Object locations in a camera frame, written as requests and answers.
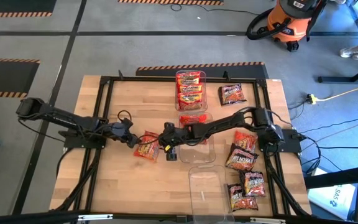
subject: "red snack bag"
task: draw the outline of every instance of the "red snack bag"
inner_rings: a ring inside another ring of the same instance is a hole
[[[254,197],[243,197],[241,184],[231,184],[227,186],[229,191],[230,206],[232,211],[240,209],[258,210],[258,204]]]
[[[177,74],[178,85],[195,85],[200,84],[201,72],[186,72]]]
[[[180,127],[184,127],[186,124],[194,124],[194,123],[205,123],[208,118],[207,114],[186,114],[186,115],[180,115],[179,122]],[[206,144],[207,139],[204,141],[201,141],[199,144]]]
[[[265,184],[264,175],[257,171],[240,171],[241,185],[243,186],[242,196],[245,197],[264,197]]]
[[[242,93],[240,83],[219,87],[218,95],[222,106],[247,101]]]
[[[255,151],[255,143],[257,140],[258,136],[252,134],[246,134],[240,131],[234,133],[234,144],[250,152]]]
[[[178,93],[194,93],[202,90],[202,84],[180,85]]]
[[[179,93],[178,104],[181,110],[200,109],[203,102],[203,93]]]
[[[258,158],[258,154],[247,151],[235,144],[231,144],[230,154],[226,161],[226,167],[235,170],[250,171]]]
[[[158,138],[158,134],[149,131],[145,131],[144,134],[148,136],[142,137],[141,144],[154,141]],[[134,156],[144,157],[147,159],[151,159],[155,162],[158,157],[159,149],[160,145],[158,144],[158,141],[152,142],[150,144],[139,145],[139,147],[134,152]]]

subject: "plastic tray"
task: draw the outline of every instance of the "plastic tray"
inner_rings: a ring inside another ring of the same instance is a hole
[[[181,74],[181,73],[186,73],[186,72],[200,72],[200,84],[202,84],[201,88],[202,88],[202,92],[203,92],[203,95],[202,95],[202,99],[203,99],[203,102],[201,104],[201,108],[199,109],[194,109],[194,110],[183,110],[183,109],[180,109],[179,108],[179,104],[178,104],[178,82],[177,80],[175,81],[176,82],[176,85],[175,85],[175,108],[177,109],[177,111],[192,111],[192,112],[200,112],[200,111],[206,111],[207,108],[208,108],[208,104],[206,102],[206,74],[205,72],[203,71],[196,71],[196,70],[180,70],[177,72],[177,75],[178,74]]]
[[[223,166],[198,166],[189,170],[194,223],[234,223]]]
[[[183,115],[191,116],[200,116],[206,115],[205,123],[209,123],[213,121],[212,115],[207,112],[197,112],[197,113],[181,113],[179,114],[179,128],[182,128],[183,125],[180,122],[180,117]],[[201,163],[209,163],[215,161],[216,155],[214,150],[214,136],[209,137],[206,140],[206,144],[198,144],[196,146],[187,146],[181,145],[178,146],[179,158],[184,163],[192,163],[192,164],[201,164]]]

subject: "yellow extension cord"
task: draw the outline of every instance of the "yellow extension cord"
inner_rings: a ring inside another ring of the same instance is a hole
[[[319,99],[319,98],[315,97],[314,95],[311,95],[311,97],[312,97],[312,104],[316,104],[317,101],[327,101],[327,100],[331,100],[331,99],[333,99],[333,98],[337,98],[337,97],[339,97],[339,96],[343,96],[343,95],[345,95],[345,94],[348,94],[348,93],[351,93],[351,92],[357,91],[357,90],[358,90],[358,88],[355,88],[355,89],[353,89],[353,90],[349,90],[349,91],[346,91],[346,92],[344,92],[344,93],[341,93],[341,94],[338,94],[338,95],[335,95],[335,96],[331,96],[331,97],[325,98],[325,99]]]

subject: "gray floor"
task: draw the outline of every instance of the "gray floor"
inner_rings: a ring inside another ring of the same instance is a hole
[[[225,8],[262,12],[274,5],[268,0],[225,1]],[[51,18],[0,19],[0,30],[71,30],[79,0],[58,1]],[[185,6],[173,12],[156,4],[119,4],[110,0],[88,0],[80,30],[216,30],[244,31],[253,16],[236,12],[204,12]],[[346,6],[329,4],[313,31],[355,32],[357,27]],[[0,58],[41,59],[29,96],[48,99],[60,68],[67,37],[0,37]],[[251,41],[245,37],[148,36],[77,37],[65,72],[56,106],[73,111],[83,75],[134,75],[137,67],[188,63],[263,61],[270,78],[283,80],[287,103],[302,100],[307,93],[325,98],[358,85],[316,83],[319,75],[350,76],[358,72],[358,61],[339,57],[343,47],[358,44],[358,37],[313,37],[301,41],[297,53],[289,53],[271,40]],[[16,121],[19,100],[0,99],[0,215],[8,214],[28,163],[35,134]],[[317,105],[306,105],[302,116],[293,121],[298,130],[315,128],[358,118],[358,92]],[[319,139],[349,125],[310,132]],[[48,134],[57,136],[57,126]],[[327,140],[321,146],[358,146],[358,127]],[[24,212],[48,209],[53,192],[55,169],[62,144],[46,139],[24,206]],[[358,150],[327,149],[323,154],[340,168],[358,166]],[[315,147],[302,159],[316,156]],[[321,166],[336,170],[322,159]]]

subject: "butcher block tabletop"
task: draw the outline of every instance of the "butcher block tabletop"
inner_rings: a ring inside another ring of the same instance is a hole
[[[94,75],[84,76],[75,114],[92,116],[100,78]],[[208,109],[206,111],[212,115],[213,119],[232,115],[246,106],[255,106],[252,84],[242,84],[242,91],[247,102],[221,106],[218,88],[223,85],[225,83],[207,83]],[[290,116],[281,80],[267,80],[267,89],[272,111],[280,115],[283,120],[289,121]],[[104,91],[102,102],[104,102],[106,92]],[[259,95],[261,102],[264,102],[261,89]],[[165,122],[177,125],[180,112],[175,109],[175,82],[115,81],[109,107],[110,122],[117,121],[117,114],[121,110],[131,113],[134,125],[130,131],[137,136],[143,135],[145,130],[159,134],[163,131]],[[290,128],[277,117],[273,118],[275,124]],[[213,136],[216,159],[209,165],[224,167],[235,130],[237,129],[230,129]],[[250,133],[244,128],[238,128],[238,130]],[[91,212],[191,215],[189,170],[200,164],[186,164],[179,159],[175,162],[166,161],[163,151],[160,151],[157,161],[152,162],[134,156],[135,149],[136,147],[130,149],[126,144],[108,140],[101,152]],[[260,157],[253,170],[264,173],[266,197],[257,198],[258,211],[238,210],[233,212],[234,216],[267,217],[273,215],[264,159],[258,145],[255,152]],[[84,153],[84,149],[74,149],[62,160],[50,203],[51,209],[57,208],[78,183]],[[299,159],[293,153],[280,153],[280,156],[287,188],[302,208],[311,213]],[[235,170],[224,169],[228,184],[240,182]],[[87,189],[85,186],[80,208],[85,206]],[[283,213],[282,198],[277,186],[275,186],[275,193],[278,210]],[[209,205],[211,211],[221,206],[218,203]]]

